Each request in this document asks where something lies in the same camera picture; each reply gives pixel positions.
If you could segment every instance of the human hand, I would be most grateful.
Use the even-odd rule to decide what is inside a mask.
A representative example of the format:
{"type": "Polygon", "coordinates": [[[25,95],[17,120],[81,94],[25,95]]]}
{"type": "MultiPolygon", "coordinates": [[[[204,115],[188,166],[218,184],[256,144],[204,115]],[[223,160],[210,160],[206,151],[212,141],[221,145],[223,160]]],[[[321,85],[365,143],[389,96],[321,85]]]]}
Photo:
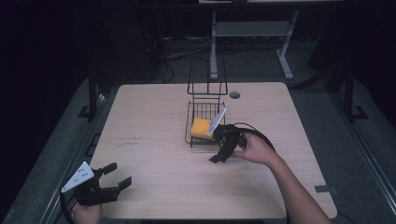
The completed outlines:
{"type": "Polygon", "coordinates": [[[253,133],[242,133],[247,139],[247,146],[242,151],[234,151],[231,157],[271,166],[280,157],[269,147],[264,140],[253,133]]]}
{"type": "Polygon", "coordinates": [[[72,214],[78,224],[99,224],[102,220],[103,206],[101,204],[85,206],[76,203],[72,214]]]}

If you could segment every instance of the black wire basket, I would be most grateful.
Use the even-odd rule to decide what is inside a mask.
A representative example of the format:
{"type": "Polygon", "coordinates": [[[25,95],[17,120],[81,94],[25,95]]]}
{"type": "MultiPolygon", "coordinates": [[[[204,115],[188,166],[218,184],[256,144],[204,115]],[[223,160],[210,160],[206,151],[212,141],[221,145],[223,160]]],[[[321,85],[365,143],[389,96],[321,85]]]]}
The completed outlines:
{"type": "Polygon", "coordinates": [[[187,124],[186,124],[186,132],[185,132],[185,141],[193,145],[211,145],[216,144],[214,141],[207,140],[204,138],[199,138],[195,136],[191,136],[191,127],[194,123],[194,119],[213,119],[220,110],[225,107],[224,102],[220,101],[220,97],[222,95],[228,94],[228,86],[227,86],[227,76],[225,73],[225,64],[224,58],[222,60],[223,63],[223,72],[218,74],[218,79],[213,80],[210,77],[209,68],[207,66],[207,74],[205,82],[202,82],[200,88],[196,88],[194,81],[194,61],[196,58],[191,58],[190,65],[190,75],[189,75],[189,84],[187,88],[187,93],[192,96],[191,101],[189,101],[189,107],[187,110],[187,124]]]}

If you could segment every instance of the yellow sponge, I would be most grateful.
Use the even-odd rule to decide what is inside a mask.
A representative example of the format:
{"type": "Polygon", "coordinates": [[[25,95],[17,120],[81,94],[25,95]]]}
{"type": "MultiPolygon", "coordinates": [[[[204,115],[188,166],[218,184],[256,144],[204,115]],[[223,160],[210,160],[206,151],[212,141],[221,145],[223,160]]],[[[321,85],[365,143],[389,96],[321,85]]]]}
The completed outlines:
{"type": "Polygon", "coordinates": [[[213,136],[207,135],[207,132],[209,131],[209,125],[209,119],[195,118],[191,127],[191,136],[212,140],[213,136]]]}

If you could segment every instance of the table top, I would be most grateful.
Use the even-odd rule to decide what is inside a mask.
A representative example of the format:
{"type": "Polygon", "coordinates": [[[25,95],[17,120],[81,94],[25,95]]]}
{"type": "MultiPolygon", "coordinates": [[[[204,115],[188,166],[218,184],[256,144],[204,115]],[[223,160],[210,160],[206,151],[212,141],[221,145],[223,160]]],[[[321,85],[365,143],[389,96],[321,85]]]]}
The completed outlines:
{"type": "MultiPolygon", "coordinates": [[[[206,84],[195,84],[195,90],[206,84]]],[[[283,83],[229,83],[239,99],[220,100],[226,123],[245,122],[264,133],[277,153],[329,217],[336,209],[283,83]]],[[[104,217],[134,219],[284,218],[285,205],[270,170],[239,159],[212,163],[216,145],[185,141],[191,95],[187,84],[120,87],[92,158],[93,169],[111,162],[118,169],[103,176],[102,188],[132,177],[132,186],[115,203],[104,204],[104,217]]]]}

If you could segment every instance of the human arm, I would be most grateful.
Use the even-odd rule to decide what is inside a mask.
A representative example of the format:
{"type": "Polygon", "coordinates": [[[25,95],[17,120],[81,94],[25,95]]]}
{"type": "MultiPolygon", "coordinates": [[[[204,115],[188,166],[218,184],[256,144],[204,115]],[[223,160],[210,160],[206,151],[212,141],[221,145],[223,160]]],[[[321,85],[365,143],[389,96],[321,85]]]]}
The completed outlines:
{"type": "Polygon", "coordinates": [[[101,204],[84,206],[76,203],[72,214],[77,224],[99,224],[102,220],[103,206],[101,204]]]}
{"type": "Polygon", "coordinates": [[[268,166],[279,186],[291,223],[332,223],[279,155],[260,137],[252,133],[243,133],[243,136],[247,146],[235,151],[232,157],[268,166]]]}

